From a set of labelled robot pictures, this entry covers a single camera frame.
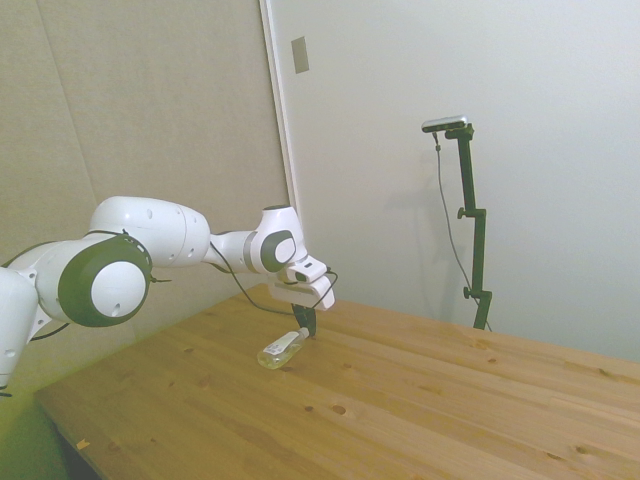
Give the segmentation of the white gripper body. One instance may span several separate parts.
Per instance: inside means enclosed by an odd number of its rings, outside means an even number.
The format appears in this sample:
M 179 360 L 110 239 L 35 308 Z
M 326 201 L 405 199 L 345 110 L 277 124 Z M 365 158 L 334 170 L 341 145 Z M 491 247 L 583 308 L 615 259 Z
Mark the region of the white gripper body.
M 272 280 L 272 297 L 306 308 L 329 310 L 335 303 L 331 281 L 326 275 L 311 283 Z

